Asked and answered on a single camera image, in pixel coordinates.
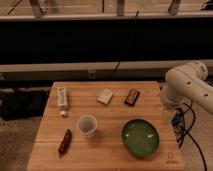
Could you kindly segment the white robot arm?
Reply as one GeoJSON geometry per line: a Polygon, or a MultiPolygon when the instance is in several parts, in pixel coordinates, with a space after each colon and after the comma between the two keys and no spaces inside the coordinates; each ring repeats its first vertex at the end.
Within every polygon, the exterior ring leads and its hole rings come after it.
{"type": "Polygon", "coordinates": [[[207,76],[208,69],[200,61],[188,62],[167,71],[166,85],[160,92],[164,124],[171,123],[184,98],[191,99],[213,114],[213,87],[205,82],[207,76]]]}

